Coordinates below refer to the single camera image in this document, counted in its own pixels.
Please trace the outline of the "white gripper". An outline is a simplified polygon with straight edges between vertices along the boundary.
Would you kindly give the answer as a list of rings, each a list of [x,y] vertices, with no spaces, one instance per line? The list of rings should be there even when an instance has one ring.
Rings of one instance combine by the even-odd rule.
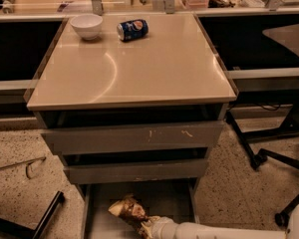
[[[178,224],[168,217],[149,216],[148,227],[140,229],[140,235],[143,239],[174,239]]]

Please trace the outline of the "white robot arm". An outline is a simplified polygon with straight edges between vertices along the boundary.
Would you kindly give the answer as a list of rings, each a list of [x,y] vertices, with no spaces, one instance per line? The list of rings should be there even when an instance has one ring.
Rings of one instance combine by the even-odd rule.
[[[287,228],[280,231],[175,223],[170,218],[159,216],[142,222],[142,227],[148,239],[299,239],[299,204],[292,211]]]

